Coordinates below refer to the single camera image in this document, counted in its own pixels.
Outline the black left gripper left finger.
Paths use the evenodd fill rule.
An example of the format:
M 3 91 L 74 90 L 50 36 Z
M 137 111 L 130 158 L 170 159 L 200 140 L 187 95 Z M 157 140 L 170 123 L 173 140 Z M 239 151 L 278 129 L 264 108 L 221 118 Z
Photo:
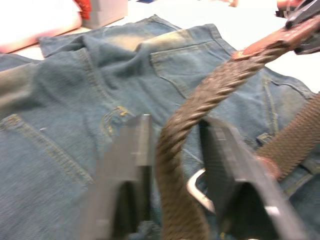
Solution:
M 151 218 L 152 116 L 130 119 L 97 164 L 81 216 L 83 240 L 126 240 Z

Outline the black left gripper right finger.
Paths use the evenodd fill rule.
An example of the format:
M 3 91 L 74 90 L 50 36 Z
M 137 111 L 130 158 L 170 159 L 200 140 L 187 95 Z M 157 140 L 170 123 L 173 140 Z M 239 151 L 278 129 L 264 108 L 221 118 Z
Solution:
M 220 232 L 237 240 L 306 240 L 308 234 L 278 182 L 242 142 L 213 117 L 200 121 L 200 143 Z

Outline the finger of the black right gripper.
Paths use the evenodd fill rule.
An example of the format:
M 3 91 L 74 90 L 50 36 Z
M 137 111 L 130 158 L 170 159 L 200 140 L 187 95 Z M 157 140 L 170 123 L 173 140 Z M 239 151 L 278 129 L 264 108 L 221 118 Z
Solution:
M 320 0 L 303 0 L 288 15 L 286 28 L 292 28 L 320 14 Z
M 312 36 L 303 41 L 294 49 L 296 55 L 309 55 L 320 51 L 320 32 L 317 31 Z

